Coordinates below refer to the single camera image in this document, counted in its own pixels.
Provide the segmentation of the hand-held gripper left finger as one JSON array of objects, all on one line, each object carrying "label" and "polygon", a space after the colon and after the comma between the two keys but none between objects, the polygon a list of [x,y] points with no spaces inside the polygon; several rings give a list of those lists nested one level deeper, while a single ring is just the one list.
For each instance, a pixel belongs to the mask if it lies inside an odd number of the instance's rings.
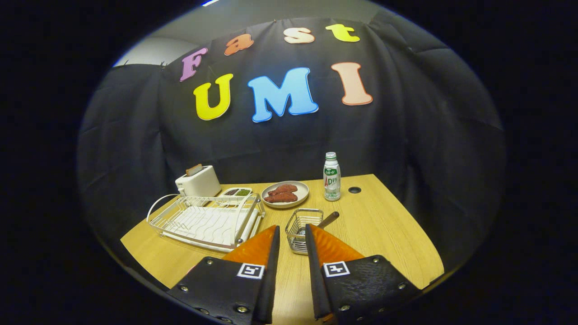
[{"label": "hand-held gripper left finger", "polygon": [[280,227],[266,228],[227,255],[204,257],[168,291],[211,325],[268,325],[276,291]]}]

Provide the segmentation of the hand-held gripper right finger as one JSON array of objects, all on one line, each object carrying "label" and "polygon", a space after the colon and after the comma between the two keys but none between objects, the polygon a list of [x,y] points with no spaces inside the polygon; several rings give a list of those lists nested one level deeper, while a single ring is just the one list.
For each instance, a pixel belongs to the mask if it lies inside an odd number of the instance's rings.
[{"label": "hand-held gripper right finger", "polygon": [[305,239],[314,317],[325,325],[382,325],[423,294],[382,255],[364,256],[312,224]]}]

